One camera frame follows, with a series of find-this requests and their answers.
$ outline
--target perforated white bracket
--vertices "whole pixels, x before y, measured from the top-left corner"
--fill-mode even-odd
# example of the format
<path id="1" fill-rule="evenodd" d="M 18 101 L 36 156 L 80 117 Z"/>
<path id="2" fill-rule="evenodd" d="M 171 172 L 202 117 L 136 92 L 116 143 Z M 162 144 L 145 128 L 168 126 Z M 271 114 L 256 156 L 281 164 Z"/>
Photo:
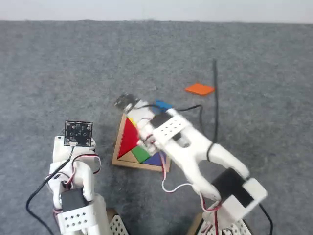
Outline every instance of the perforated white bracket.
<path id="1" fill-rule="evenodd" d="M 207 234 L 202 233 L 205 227 L 206 227 L 206 223 L 203 222 L 197 235 L 215 235 L 216 234 L 214 226 Z M 250 232 L 250 230 L 248 229 L 248 227 L 246 226 L 243 220 L 239 220 L 235 224 L 231 224 L 229 228 L 223 229 L 223 232 L 225 235 L 252 235 L 252 233 Z"/>
<path id="2" fill-rule="evenodd" d="M 85 229 L 97 224 L 94 204 L 58 214 L 61 234 Z"/>
<path id="3" fill-rule="evenodd" d="M 110 230 L 112 235 L 128 235 L 123 220 L 119 215 L 115 215 L 111 220 Z"/>
<path id="4" fill-rule="evenodd" d="M 191 125 L 186 119 L 180 115 L 175 115 L 161 126 L 153 130 L 153 136 L 156 141 L 161 145 L 164 145 L 168 140 L 170 140 L 174 135 L 182 131 L 182 129 Z"/>

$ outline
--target purple tangram piece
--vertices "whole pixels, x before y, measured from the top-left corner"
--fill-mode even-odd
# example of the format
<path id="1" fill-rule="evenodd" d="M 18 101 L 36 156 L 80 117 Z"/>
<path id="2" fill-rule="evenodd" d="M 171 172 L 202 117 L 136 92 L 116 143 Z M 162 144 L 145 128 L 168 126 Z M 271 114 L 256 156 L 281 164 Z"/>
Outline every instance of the purple tangram piece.
<path id="1" fill-rule="evenodd" d="M 142 163 L 148 164 L 148 165 L 162 166 L 161 158 L 160 158 L 160 154 L 159 153 L 155 153 L 153 156 L 149 157 L 147 160 L 145 160 Z"/>

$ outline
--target white wall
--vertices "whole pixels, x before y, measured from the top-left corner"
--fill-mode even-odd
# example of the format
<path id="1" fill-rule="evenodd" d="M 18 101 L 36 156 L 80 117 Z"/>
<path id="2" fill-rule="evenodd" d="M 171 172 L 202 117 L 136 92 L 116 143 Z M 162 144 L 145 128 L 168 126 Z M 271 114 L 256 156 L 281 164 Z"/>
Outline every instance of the white wall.
<path id="1" fill-rule="evenodd" d="M 313 23 L 313 0 L 0 0 L 0 19 Z"/>

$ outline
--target white robotic arm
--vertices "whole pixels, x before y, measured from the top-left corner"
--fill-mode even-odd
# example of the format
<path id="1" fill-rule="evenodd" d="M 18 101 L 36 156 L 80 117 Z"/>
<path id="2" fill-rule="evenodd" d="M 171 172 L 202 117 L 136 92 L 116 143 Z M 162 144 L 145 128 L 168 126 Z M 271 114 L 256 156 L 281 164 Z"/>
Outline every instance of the white robotic arm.
<path id="1" fill-rule="evenodd" d="M 140 136 L 138 144 L 154 154 L 164 151 L 184 172 L 194 191 L 221 202 L 218 217 L 221 228 L 228 228 L 242 219 L 266 195 L 266 190 L 255 179 L 249 179 L 247 167 L 219 144 L 214 144 L 193 127 L 175 109 L 155 115 L 147 102 L 132 95 L 121 96 L 115 105 L 136 123 Z M 201 174 L 198 164 L 208 160 L 224 166 L 227 170 L 212 184 Z M 213 223 L 211 212 L 203 218 Z"/>
<path id="2" fill-rule="evenodd" d="M 63 136 L 55 137 L 50 174 L 65 162 L 71 148 L 64 146 Z M 94 149 L 93 139 L 91 147 L 74 147 L 71 161 L 48 182 L 61 234 L 111 234 L 105 201 L 94 193 Z M 79 161 L 73 161 L 78 156 L 81 156 Z"/>

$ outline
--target blue tangram piece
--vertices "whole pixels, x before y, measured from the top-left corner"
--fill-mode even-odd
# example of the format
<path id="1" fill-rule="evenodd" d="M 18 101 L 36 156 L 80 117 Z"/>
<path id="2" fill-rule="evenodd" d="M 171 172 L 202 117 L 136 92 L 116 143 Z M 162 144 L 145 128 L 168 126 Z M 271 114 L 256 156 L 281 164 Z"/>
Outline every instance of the blue tangram piece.
<path id="1" fill-rule="evenodd" d="M 166 162 L 166 155 L 165 153 L 163 153 L 165 162 Z M 148 164 L 148 165 L 157 165 L 157 166 L 162 166 L 162 162 L 161 162 L 161 158 L 160 158 L 160 154 L 159 153 L 155 153 L 153 156 L 149 157 L 147 160 L 145 160 L 144 162 L 142 162 L 144 164 Z"/>
<path id="2" fill-rule="evenodd" d="M 159 100 L 159 99 L 156 99 L 155 100 L 155 104 L 159 107 L 162 108 L 162 111 L 166 111 L 168 109 L 171 109 L 173 106 L 171 104 L 168 104 L 162 100 Z M 156 107 L 152 107 L 152 111 L 155 113 L 155 114 L 159 114 L 160 113 L 160 109 L 156 108 Z"/>

